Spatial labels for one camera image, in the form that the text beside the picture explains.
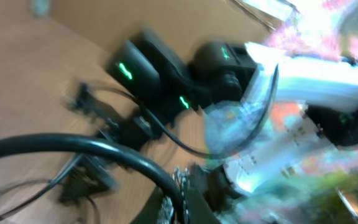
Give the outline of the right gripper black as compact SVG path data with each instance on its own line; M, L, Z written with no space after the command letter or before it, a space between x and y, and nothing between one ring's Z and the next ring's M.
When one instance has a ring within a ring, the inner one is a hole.
M123 118L109 104L97 99L94 92L108 91L125 96L134 103L139 101L134 96L112 86L90 85L79 82L71 88L67 97L67 109L83 115L90 123L100 119L103 125L98 128L97 138L122 144L132 149L142 149L149 141L159 140L162 131L147 120L140 108L135 109L127 118Z

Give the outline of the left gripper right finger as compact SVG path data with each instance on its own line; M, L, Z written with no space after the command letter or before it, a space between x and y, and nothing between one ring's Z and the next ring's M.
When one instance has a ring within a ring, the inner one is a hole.
M190 171L178 170L178 183L183 198L181 213L185 224L220 224L202 194L191 182Z

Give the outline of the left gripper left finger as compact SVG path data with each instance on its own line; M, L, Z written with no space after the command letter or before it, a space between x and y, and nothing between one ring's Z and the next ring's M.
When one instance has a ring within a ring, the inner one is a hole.
M170 198L156 187L131 224L172 223L174 211Z

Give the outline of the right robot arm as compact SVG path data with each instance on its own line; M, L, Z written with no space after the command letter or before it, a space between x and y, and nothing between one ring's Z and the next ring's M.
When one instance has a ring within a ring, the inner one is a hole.
M161 138L182 111L240 102L249 94L257 64L244 49L227 42L207 43L194 61L185 64L151 30L143 30L122 43L106 72L139 106L128 118L97 100L92 94L95 87L84 82L67 106L102 119L106 129L99 138L139 150Z

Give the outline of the cardboard backdrop panel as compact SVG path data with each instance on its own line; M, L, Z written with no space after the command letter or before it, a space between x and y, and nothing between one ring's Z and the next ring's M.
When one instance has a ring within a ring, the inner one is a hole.
M52 0L27 1L37 16L51 18L110 52L142 29L153 30L188 60L207 40L261 42L269 32L227 1Z

